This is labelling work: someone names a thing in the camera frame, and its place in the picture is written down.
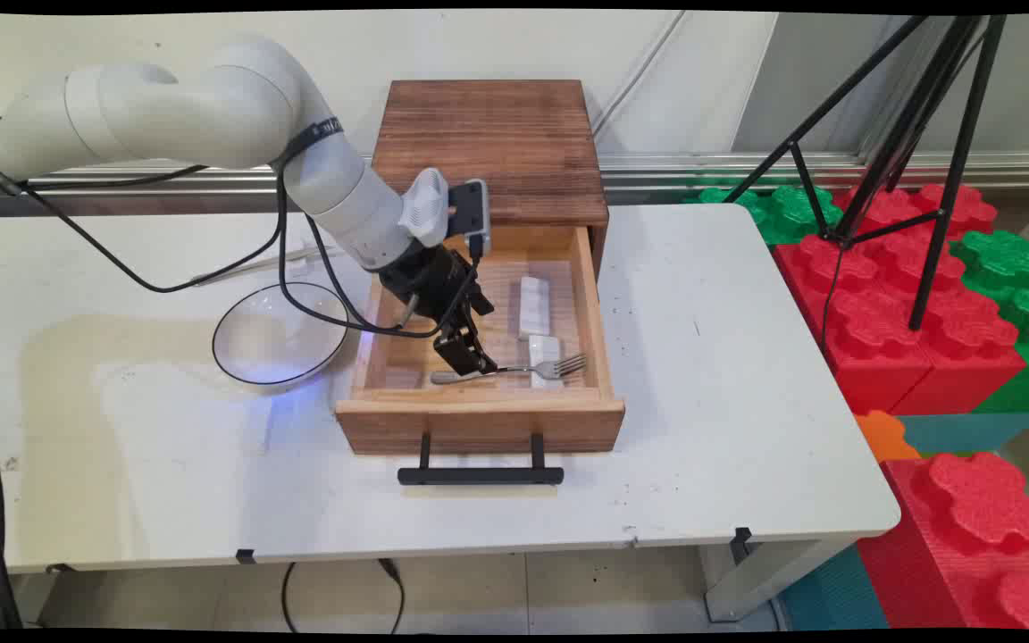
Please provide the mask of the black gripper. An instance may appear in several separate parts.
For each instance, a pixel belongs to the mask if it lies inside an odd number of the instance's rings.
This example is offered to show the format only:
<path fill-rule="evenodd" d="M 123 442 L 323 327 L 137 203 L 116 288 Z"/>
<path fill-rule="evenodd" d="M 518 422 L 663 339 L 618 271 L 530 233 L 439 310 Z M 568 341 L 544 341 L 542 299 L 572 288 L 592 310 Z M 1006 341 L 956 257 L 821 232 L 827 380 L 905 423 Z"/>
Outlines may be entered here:
<path fill-rule="evenodd" d="M 405 338 L 437 335 L 433 349 L 457 376 L 498 370 L 497 362 L 483 350 L 473 318 L 474 313 L 486 316 L 494 311 L 478 284 L 483 251 L 470 244 L 468 253 L 470 260 L 443 245 L 415 246 L 409 256 L 377 272 L 385 290 L 405 305 L 414 299 L 414 313 L 437 323 L 431 332 L 406 332 L 403 325 L 384 327 L 382 332 Z"/>

